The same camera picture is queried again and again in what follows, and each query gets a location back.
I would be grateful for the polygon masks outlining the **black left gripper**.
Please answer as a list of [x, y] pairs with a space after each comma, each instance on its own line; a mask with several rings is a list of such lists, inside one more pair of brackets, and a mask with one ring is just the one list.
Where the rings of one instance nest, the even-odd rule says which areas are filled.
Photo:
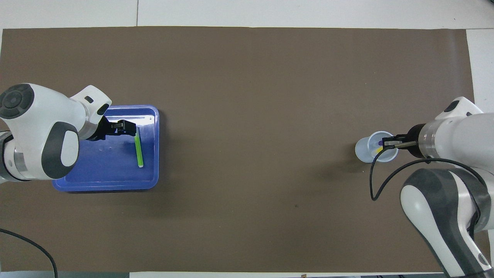
[[137, 133], [136, 124], [127, 120], [118, 120], [110, 122], [103, 116], [98, 123], [96, 131], [90, 136], [90, 141], [106, 140], [106, 136], [129, 135], [135, 136]]

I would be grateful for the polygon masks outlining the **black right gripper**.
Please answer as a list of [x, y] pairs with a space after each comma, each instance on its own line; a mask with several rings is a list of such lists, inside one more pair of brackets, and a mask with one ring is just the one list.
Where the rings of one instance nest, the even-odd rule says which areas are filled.
[[409, 129], [407, 134], [397, 134], [395, 136], [383, 137], [382, 147], [383, 150], [391, 150], [400, 148], [401, 143], [415, 142], [415, 145], [408, 146], [405, 149], [416, 158], [426, 158], [422, 153], [419, 146], [420, 132], [426, 124], [417, 124]]

